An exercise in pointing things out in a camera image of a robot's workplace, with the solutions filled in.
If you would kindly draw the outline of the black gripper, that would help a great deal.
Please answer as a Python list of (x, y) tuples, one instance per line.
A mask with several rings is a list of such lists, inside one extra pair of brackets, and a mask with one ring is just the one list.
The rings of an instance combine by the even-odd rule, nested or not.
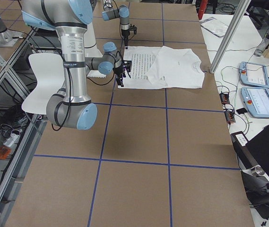
[(132, 24), (120, 24), (120, 32), (121, 32), (121, 38), (124, 38), (124, 45), (128, 46), (129, 45), (129, 36), (130, 33), (133, 32), (133, 35), (137, 34), (137, 27)]
[(114, 74), (116, 75), (116, 82), (118, 86), (124, 87), (123, 78), (127, 75), (131, 78), (130, 72), (132, 67), (132, 61), (122, 60), (119, 66), (113, 68)]

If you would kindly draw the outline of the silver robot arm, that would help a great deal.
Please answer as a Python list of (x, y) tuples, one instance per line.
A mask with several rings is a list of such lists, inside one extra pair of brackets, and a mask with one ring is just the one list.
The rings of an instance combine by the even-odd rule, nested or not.
[(117, 18), (120, 20), (120, 38), (124, 42), (124, 46), (127, 49), (129, 46), (129, 40), (137, 34), (137, 27), (130, 23), (129, 8), (125, 5), (118, 7), (114, 0), (104, 0), (102, 18), (104, 21)]
[(46, 115), (59, 128), (90, 129), (97, 117), (97, 106), (87, 93), (87, 75), (98, 70), (113, 73), (119, 86), (129, 75), (132, 62), (124, 60), (113, 42), (103, 45), (101, 57), (86, 57), (84, 34), (92, 23), (93, 10), (88, 0), (24, 0), (24, 22), (36, 28), (53, 30), (61, 43), (65, 82), (46, 106)]

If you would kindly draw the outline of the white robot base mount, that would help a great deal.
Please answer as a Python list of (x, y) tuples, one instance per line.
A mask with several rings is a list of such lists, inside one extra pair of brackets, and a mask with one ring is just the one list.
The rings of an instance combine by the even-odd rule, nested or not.
[[(99, 51), (93, 28), (93, 23), (87, 25), (87, 31), (84, 33), (84, 48), (85, 48), (85, 58), (86, 57), (102, 57), (103, 54)], [(106, 75), (100, 73), (98, 69), (90, 70), (87, 75), (88, 78), (106, 78)]]

